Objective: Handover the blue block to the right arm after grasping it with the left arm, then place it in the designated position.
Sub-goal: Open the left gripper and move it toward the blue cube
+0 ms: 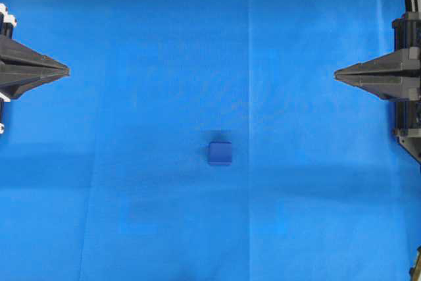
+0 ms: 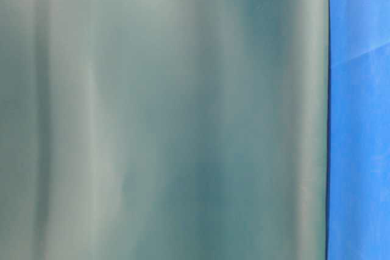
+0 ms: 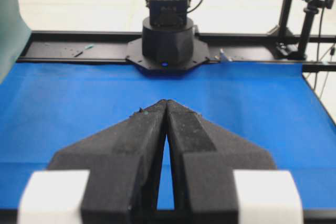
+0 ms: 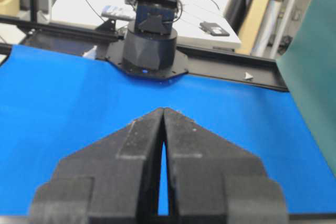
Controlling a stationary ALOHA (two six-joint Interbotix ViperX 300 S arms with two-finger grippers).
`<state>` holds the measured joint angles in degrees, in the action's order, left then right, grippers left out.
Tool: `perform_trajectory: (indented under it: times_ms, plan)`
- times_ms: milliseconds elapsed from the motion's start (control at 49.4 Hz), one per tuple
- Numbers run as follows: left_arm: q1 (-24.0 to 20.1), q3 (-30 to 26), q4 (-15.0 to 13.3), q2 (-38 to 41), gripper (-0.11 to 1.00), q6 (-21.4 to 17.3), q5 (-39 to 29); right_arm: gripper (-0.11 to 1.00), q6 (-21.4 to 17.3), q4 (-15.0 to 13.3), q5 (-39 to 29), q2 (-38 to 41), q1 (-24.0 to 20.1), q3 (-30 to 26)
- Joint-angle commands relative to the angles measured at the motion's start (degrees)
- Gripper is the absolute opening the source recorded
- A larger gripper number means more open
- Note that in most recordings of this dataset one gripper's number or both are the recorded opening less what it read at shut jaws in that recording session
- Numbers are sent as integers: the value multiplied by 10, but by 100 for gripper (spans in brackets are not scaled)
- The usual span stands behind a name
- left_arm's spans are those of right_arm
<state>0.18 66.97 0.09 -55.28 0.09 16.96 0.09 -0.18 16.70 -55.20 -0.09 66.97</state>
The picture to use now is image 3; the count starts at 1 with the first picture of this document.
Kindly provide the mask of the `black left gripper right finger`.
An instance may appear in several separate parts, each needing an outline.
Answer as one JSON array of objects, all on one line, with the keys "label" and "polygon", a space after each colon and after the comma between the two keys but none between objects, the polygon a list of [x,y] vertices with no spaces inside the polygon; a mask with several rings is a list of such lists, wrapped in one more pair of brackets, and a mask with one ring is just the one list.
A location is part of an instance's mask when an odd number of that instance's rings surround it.
[{"label": "black left gripper right finger", "polygon": [[187,223],[238,223],[233,171],[275,170],[271,154],[173,100],[166,112],[175,208]]}]

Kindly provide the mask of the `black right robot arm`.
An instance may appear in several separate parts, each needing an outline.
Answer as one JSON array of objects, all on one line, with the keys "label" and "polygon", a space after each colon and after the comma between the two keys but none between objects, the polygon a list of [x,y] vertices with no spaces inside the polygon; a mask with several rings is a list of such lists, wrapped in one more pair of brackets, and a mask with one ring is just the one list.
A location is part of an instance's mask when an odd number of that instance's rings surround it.
[{"label": "black right robot arm", "polygon": [[126,59],[154,71],[185,71],[210,60],[208,44],[200,41],[188,14],[191,0],[145,0],[149,16],[141,38],[127,44]]}]

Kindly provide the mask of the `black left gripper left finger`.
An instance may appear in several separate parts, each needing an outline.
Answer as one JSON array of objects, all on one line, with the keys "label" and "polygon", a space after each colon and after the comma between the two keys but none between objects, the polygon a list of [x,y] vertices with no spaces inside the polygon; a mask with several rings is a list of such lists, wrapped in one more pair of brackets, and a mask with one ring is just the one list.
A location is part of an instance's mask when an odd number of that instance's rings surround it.
[{"label": "black left gripper left finger", "polygon": [[90,172],[81,216],[84,223],[130,223],[158,201],[165,143],[166,101],[58,150],[49,170]]}]

